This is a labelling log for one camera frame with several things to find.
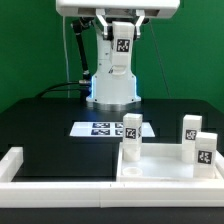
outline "black table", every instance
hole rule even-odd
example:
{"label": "black table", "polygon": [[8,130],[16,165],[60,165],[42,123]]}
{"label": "black table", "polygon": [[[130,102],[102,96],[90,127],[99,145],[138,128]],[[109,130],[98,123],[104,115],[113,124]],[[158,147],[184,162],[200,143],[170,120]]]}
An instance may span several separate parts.
{"label": "black table", "polygon": [[[11,146],[23,146],[24,164],[13,180],[17,182],[115,181],[122,139],[69,133],[75,121],[121,122],[127,112],[143,114],[156,135],[143,142],[155,143],[181,143],[184,115],[202,115],[202,130],[218,133],[218,151],[224,153],[224,114],[204,101],[144,100],[139,108],[109,112],[87,108],[78,99],[31,98],[0,114],[0,156]],[[223,218],[223,208],[0,210],[0,223],[219,223]]]}

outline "white block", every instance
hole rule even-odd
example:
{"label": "white block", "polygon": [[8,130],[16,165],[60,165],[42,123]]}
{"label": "white block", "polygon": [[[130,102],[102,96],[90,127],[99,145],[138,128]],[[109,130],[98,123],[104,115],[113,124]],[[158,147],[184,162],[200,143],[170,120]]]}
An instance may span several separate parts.
{"label": "white block", "polygon": [[185,163],[194,163],[195,139],[201,124],[202,116],[186,115],[183,119],[182,161]]}
{"label": "white block", "polygon": [[182,161],[184,163],[194,163],[195,144],[182,144]]}
{"label": "white block", "polygon": [[138,161],[142,144],[142,115],[126,114],[123,125],[123,159],[129,162]]}
{"label": "white block", "polygon": [[128,113],[123,118],[124,126],[140,127],[142,125],[142,114]]}
{"label": "white block", "polygon": [[198,132],[195,147],[198,149],[216,150],[217,138],[217,134]]}
{"label": "white block", "polygon": [[192,143],[198,131],[201,131],[202,116],[186,115],[183,120],[182,143]]}
{"label": "white block", "polygon": [[198,132],[195,141],[194,177],[215,178],[217,134]]}
{"label": "white block", "polygon": [[141,146],[136,147],[133,146],[132,148],[128,148],[125,146],[123,152],[123,160],[127,162],[136,162],[139,161],[141,158]]}

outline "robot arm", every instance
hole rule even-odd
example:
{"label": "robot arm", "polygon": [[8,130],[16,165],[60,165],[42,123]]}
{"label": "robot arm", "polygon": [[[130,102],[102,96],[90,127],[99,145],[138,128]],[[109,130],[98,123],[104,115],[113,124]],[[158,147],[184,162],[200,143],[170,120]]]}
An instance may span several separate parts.
{"label": "robot arm", "polygon": [[56,0],[62,16],[95,17],[98,69],[91,82],[90,107],[125,110],[141,101],[131,71],[132,45],[144,19],[170,18],[179,0]]}

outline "white box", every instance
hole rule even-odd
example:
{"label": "white box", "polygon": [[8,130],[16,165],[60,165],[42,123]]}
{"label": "white box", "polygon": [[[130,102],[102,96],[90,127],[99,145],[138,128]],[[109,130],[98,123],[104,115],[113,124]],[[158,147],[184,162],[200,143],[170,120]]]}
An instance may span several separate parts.
{"label": "white box", "polygon": [[142,144],[142,115],[126,114],[123,118],[123,125],[124,160],[138,161]]}
{"label": "white box", "polygon": [[194,177],[214,178],[217,134],[198,132],[195,141]]}
{"label": "white box", "polygon": [[195,139],[201,131],[202,116],[186,115],[183,119],[182,131],[182,161],[185,163],[194,163],[195,157]]}

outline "green backdrop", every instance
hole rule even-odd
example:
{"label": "green backdrop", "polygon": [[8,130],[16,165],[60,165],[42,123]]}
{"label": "green backdrop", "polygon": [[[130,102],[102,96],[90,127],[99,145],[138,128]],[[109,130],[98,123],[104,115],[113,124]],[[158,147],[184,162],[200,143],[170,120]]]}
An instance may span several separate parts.
{"label": "green backdrop", "polygon": [[[168,98],[161,61],[172,98],[206,100],[224,112],[223,10],[223,0],[182,0],[172,19],[152,21],[155,39],[149,25],[142,28],[132,66],[139,95]],[[81,68],[70,22],[68,18],[70,73],[72,80],[78,80]],[[94,73],[94,29],[83,36]],[[0,0],[0,111],[65,80],[62,18],[55,0]]]}

